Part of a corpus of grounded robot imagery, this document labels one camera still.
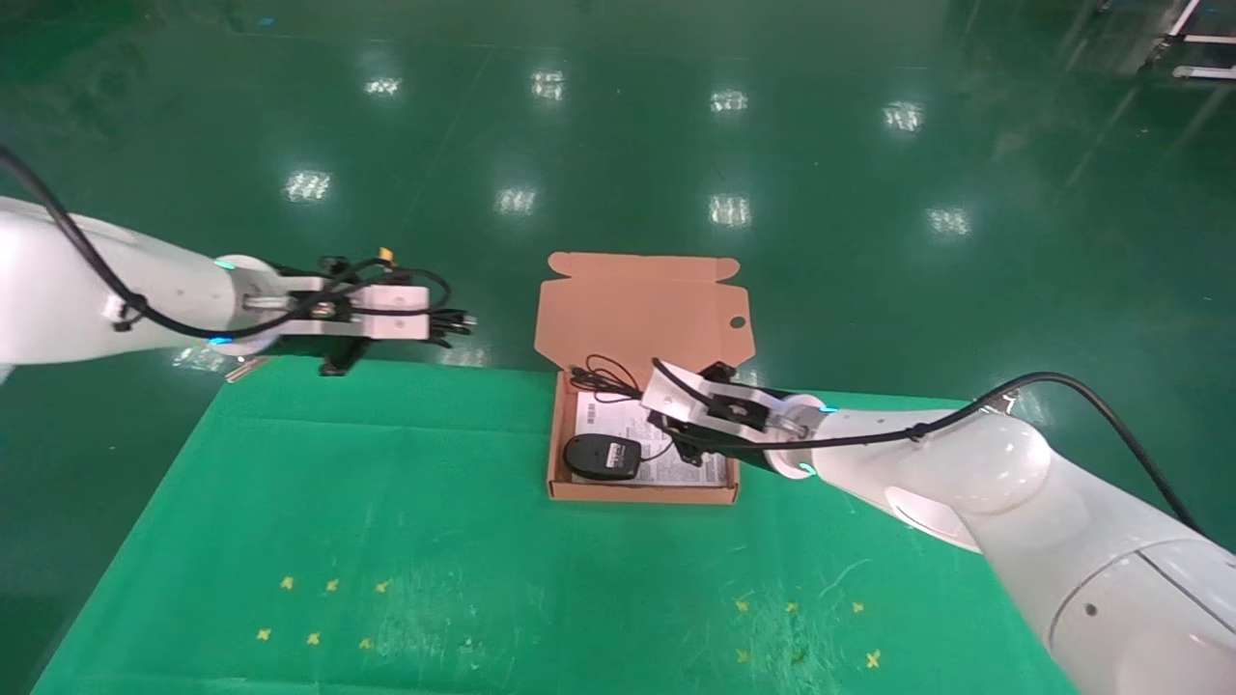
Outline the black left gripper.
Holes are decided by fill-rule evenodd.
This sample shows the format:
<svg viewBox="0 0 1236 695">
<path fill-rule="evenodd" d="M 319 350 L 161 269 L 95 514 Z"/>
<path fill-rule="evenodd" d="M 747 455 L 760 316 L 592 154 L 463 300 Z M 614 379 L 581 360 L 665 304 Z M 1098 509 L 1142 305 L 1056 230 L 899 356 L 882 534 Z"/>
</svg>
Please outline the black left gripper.
<svg viewBox="0 0 1236 695">
<path fill-rule="evenodd" d="M 281 289 L 290 292 L 290 307 L 310 302 L 295 320 L 272 330 L 274 352 L 323 356 L 321 375 L 347 375 L 378 343 L 420 343 L 451 348 L 447 335 L 456 326 L 430 328 L 430 314 L 446 310 L 451 284 L 440 275 L 396 265 L 383 257 L 349 263 L 345 257 L 323 257 L 319 271 L 279 265 Z M 428 287 L 441 296 L 430 303 Z"/>
</svg>

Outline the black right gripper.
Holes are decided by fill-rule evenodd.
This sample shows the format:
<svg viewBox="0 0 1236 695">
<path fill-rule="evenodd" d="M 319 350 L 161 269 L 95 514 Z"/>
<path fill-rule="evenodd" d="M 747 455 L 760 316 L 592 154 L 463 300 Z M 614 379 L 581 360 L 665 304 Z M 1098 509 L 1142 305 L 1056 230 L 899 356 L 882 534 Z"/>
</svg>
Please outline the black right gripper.
<svg viewBox="0 0 1236 695">
<path fill-rule="evenodd" d="M 735 385 L 738 370 L 734 366 L 722 361 L 716 361 L 703 370 L 706 381 L 719 385 Z M 649 460 L 658 460 L 667 453 L 674 453 L 680 461 L 692 467 L 702 467 L 705 463 L 714 459 L 737 460 L 780 476 L 803 476 L 803 467 L 791 466 L 786 455 L 758 450 L 755 443 L 728 432 L 708 430 L 658 412 L 650 412 L 649 424 L 667 438 L 666 445 L 660 453 L 650 455 Z"/>
</svg>

